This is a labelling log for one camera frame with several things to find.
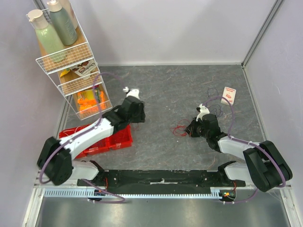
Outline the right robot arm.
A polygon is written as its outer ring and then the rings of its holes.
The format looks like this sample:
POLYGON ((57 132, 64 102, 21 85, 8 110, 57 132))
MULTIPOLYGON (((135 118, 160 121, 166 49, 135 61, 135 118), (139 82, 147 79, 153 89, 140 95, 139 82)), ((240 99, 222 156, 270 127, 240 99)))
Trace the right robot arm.
POLYGON ((208 146, 220 153, 230 154, 245 164, 227 164, 217 174, 217 181, 228 186, 234 180, 252 183, 262 192, 282 186, 292 179, 293 173, 273 142, 253 143, 228 136, 221 131, 216 115, 206 114, 193 118, 185 132, 193 138, 203 137, 208 146))

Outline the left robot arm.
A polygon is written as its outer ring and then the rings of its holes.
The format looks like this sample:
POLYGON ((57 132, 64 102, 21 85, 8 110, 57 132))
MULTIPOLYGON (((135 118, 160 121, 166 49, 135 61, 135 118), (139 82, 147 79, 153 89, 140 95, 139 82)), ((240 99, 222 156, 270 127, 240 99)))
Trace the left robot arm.
POLYGON ((98 141, 125 129, 130 123, 144 121, 143 101, 129 96, 121 105, 106 112, 102 118, 77 133, 61 140, 49 137, 45 141, 37 161, 40 169, 39 182, 61 185, 69 179, 85 179, 93 186, 101 185, 104 175, 97 164, 92 161, 76 161, 76 156, 98 141))

